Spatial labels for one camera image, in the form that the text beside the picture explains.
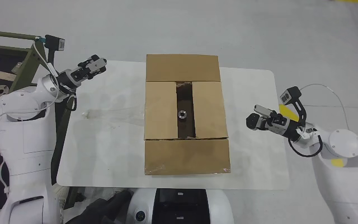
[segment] concrete floor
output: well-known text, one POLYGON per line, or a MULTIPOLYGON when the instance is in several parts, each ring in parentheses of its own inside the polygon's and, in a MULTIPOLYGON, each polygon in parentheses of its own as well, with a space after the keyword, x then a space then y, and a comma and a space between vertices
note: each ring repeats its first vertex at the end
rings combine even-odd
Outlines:
MULTIPOLYGON (((144 62, 149 53, 214 54, 222 67, 273 71, 278 95, 294 85, 322 83, 341 97, 350 127, 358 133, 358 4, 329 0, 3 0, 0 21, 1 31, 65 38, 65 51, 55 56, 59 71, 73 68, 92 54, 136 62, 144 62)), ((0 45, 30 44, 0 39, 0 45)), ((328 130, 346 127, 339 102, 327 89, 308 87, 302 102, 315 105, 307 106, 308 121, 328 130)), ((288 190, 225 191, 236 223, 333 223, 310 159, 297 156, 287 145, 287 160, 288 190)))

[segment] cardboard flap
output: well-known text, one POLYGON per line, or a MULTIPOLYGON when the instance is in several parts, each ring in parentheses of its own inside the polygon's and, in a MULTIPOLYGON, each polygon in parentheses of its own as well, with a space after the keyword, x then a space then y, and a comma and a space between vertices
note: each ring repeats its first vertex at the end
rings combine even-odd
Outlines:
POLYGON ((222 174, 230 172, 229 141, 146 141, 145 174, 222 174))
POLYGON ((221 82, 193 82, 196 138, 228 137, 221 82))
POLYGON ((148 54, 147 82, 220 81, 218 56, 148 54))
POLYGON ((145 83, 145 139, 178 138, 175 82, 145 83))

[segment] open cardboard box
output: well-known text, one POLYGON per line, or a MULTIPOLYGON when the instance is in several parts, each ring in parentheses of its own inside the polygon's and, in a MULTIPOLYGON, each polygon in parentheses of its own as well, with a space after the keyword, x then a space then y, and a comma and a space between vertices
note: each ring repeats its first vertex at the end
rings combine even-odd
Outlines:
POLYGON ((144 139, 146 175, 230 172, 217 56, 147 55, 144 139))

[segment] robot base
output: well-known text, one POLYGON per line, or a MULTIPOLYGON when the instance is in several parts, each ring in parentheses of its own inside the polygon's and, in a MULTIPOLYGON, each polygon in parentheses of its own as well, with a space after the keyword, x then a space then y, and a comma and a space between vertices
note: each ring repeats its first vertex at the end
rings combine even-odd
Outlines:
POLYGON ((129 204, 126 224, 234 224, 230 202, 222 190, 138 189, 129 204))

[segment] white tabletop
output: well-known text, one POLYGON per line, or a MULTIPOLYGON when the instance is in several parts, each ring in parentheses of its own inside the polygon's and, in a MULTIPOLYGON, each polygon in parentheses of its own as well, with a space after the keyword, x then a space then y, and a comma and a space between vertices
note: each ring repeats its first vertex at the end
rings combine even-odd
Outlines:
POLYGON ((278 111, 274 74, 220 68, 230 144, 230 174, 144 175, 145 63, 108 61, 83 82, 71 113, 57 182, 64 186, 286 189, 289 174, 278 135, 252 131, 255 104, 278 111))

